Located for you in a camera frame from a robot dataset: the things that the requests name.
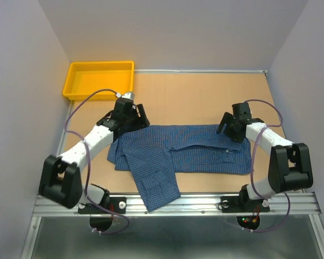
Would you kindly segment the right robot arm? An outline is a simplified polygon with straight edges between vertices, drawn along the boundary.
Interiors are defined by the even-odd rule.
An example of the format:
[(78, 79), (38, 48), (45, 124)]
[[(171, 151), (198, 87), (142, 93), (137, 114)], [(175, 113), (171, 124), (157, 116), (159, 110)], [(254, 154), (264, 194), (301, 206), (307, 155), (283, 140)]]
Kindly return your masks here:
[(266, 178), (251, 180), (242, 186), (238, 195), (221, 197), (220, 209), (224, 213), (269, 211), (268, 199), (313, 185), (313, 173), (309, 148), (304, 143), (294, 143), (275, 133), (259, 118), (253, 118), (248, 102), (232, 106), (231, 113), (224, 113), (217, 133), (223, 133), (232, 141), (250, 140), (253, 149), (260, 147), (269, 155)]

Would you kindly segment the blue plaid long sleeve shirt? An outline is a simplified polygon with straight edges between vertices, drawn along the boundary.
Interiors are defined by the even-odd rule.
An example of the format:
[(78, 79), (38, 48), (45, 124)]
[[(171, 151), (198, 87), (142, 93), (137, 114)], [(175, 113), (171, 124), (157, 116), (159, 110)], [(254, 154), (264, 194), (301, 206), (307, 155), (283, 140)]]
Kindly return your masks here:
[(232, 141), (217, 125), (152, 125), (125, 133), (111, 144), (107, 160), (131, 172), (148, 212), (180, 197), (176, 173), (246, 175), (249, 140)]

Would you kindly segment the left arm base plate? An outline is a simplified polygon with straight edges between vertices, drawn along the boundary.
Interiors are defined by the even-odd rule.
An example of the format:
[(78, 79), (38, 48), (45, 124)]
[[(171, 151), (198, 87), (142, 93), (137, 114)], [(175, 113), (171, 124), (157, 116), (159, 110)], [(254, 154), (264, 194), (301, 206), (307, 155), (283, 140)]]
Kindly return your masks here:
[[(101, 201), (99, 205), (115, 213), (126, 213), (126, 197), (124, 196), (109, 196)], [(97, 208), (89, 201), (87, 201), (87, 203), (79, 204), (77, 212), (78, 214), (105, 214), (104, 211)]]

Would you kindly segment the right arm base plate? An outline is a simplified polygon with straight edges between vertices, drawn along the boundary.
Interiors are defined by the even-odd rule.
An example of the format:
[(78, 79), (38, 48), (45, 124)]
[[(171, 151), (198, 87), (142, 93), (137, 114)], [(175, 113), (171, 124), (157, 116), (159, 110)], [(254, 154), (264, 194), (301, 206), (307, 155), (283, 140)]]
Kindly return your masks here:
[(220, 198), (220, 209), (223, 213), (267, 213), (270, 207), (264, 207), (263, 200), (246, 200), (239, 198), (237, 195), (222, 196)]

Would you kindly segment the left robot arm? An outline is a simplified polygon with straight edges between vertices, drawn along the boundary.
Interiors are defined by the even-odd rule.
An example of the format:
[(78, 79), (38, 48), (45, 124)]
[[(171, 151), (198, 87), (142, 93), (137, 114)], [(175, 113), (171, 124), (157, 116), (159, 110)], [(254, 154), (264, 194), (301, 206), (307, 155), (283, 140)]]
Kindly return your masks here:
[(116, 100), (114, 109), (68, 151), (49, 155), (43, 164), (38, 194), (65, 208), (73, 208), (85, 196), (81, 173), (105, 147), (125, 133), (149, 127), (143, 104), (128, 98)]

